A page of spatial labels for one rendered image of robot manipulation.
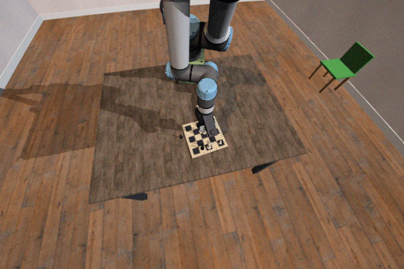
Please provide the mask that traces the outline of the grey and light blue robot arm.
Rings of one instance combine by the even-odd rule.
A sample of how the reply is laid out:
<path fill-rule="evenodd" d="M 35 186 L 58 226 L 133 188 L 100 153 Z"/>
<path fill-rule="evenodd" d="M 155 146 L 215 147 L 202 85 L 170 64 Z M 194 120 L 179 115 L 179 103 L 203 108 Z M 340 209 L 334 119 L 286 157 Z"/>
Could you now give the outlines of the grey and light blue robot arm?
<path fill-rule="evenodd" d="M 233 35 L 229 25 L 240 0 L 210 0 L 207 22 L 200 22 L 190 14 L 190 0 L 162 1 L 170 57 L 166 77 L 198 83 L 196 107 L 209 114 L 214 110 L 218 67 L 210 61 L 202 66 L 189 62 L 201 56 L 202 48 L 218 52 L 229 48 Z"/>

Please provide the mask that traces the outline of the black and cream chessboard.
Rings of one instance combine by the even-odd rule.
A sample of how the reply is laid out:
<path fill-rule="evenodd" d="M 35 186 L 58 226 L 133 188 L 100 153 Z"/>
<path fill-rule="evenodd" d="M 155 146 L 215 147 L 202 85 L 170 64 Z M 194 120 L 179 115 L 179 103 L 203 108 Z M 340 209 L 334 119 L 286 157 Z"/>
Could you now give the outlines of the black and cream chessboard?
<path fill-rule="evenodd" d="M 218 135 L 210 138 L 208 137 L 207 132 L 206 134 L 203 134 L 197 128 L 198 121 L 182 125 L 192 158 L 228 147 L 216 118 L 214 116 L 213 118 Z M 219 144 L 220 140 L 222 141 L 221 144 Z M 207 149 L 209 142 L 211 143 L 211 149 Z M 201 150 L 201 146 L 204 146 L 204 150 Z"/>

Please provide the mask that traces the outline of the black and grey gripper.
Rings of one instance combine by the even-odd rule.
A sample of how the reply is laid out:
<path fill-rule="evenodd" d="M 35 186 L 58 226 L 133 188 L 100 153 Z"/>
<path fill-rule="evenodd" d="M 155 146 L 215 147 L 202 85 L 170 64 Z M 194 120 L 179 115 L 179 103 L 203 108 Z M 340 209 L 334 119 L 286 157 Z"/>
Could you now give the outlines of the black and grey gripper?
<path fill-rule="evenodd" d="M 211 112 L 211 113 L 212 113 L 212 112 Z M 197 128 L 198 128 L 201 132 L 204 132 L 204 131 L 203 131 L 204 122 L 203 122 L 203 118 L 202 118 L 201 115 L 203 115 L 203 116 L 208 116 L 208 115 L 210 115 L 211 113 L 209 113 L 209 114 L 203 114 L 203 113 L 201 113 L 197 108 L 195 108 L 195 115 L 196 115 L 196 118 L 197 118 L 197 120 L 198 120 L 198 122 L 199 122 L 199 123 L 197 123 Z M 199 119 L 198 119 L 198 117 L 199 117 Z"/>

